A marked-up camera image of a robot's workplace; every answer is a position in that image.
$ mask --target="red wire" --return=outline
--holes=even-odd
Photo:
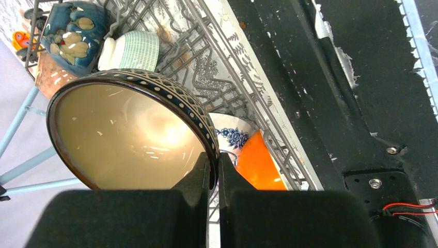
[[[431,208],[435,206],[435,202],[429,204],[429,205],[418,205],[418,204],[410,204],[410,203],[390,203],[386,205],[383,210],[386,210],[393,206],[407,206],[407,207],[414,207],[414,208]]]
[[[424,213],[393,213],[393,216],[400,215],[400,214],[406,214],[406,215],[427,215],[431,213],[438,213],[438,211],[433,212],[424,212]]]

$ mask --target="wire rack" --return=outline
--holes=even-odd
[[[36,0],[31,30],[35,30],[35,19],[47,14],[38,10],[42,2],[62,1]],[[249,75],[247,63],[241,61],[204,0],[95,2],[113,14],[114,22],[106,37],[118,38],[130,30],[157,33],[161,47],[156,72],[191,90],[209,112],[247,117],[246,121],[262,131],[286,184],[292,190],[316,189],[260,92],[260,84]],[[31,34],[30,40],[33,38],[37,40],[35,47],[39,47],[39,32]],[[29,69],[36,65],[33,61],[40,51],[32,50],[31,45],[28,48],[25,68],[31,77]],[[215,76],[217,73],[212,72],[217,70],[226,71],[228,76]],[[217,192],[209,203],[210,223],[218,224]]]

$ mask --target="screw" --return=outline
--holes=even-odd
[[[391,155],[396,155],[398,153],[398,149],[397,149],[397,147],[392,146],[392,147],[388,147],[386,149],[386,152],[391,154]]]
[[[374,179],[371,179],[369,181],[369,184],[370,184],[371,188],[378,190],[380,188],[380,186],[382,186],[382,181],[374,178]]]

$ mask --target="dish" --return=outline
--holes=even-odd
[[[227,152],[234,162],[255,130],[246,121],[231,115],[210,113],[210,117],[215,126],[219,149]]]
[[[159,50],[159,38],[151,32],[130,31],[117,40],[108,37],[103,45],[98,69],[135,68],[154,71]]]
[[[218,177],[213,122],[186,89],[137,69],[94,73],[63,86],[47,111],[49,136],[67,167],[92,189],[170,189],[198,155]]]
[[[287,190],[260,130],[243,146],[236,170],[257,190]]]
[[[41,44],[64,70],[85,76],[97,62],[109,24],[110,14],[96,4],[80,1],[54,4]]]
[[[76,78],[76,76],[61,68],[48,52],[40,53],[38,70],[35,75],[35,86],[40,89],[40,92],[46,98],[52,98],[57,90]]]

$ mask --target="orange object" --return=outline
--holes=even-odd
[[[12,46],[18,51],[21,48],[26,48],[30,44],[30,34],[27,34],[25,32],[17,31],[12,34]]]
[[[257,190],[287,190],[260,130],[248,139],[237,159],[236,170]]]

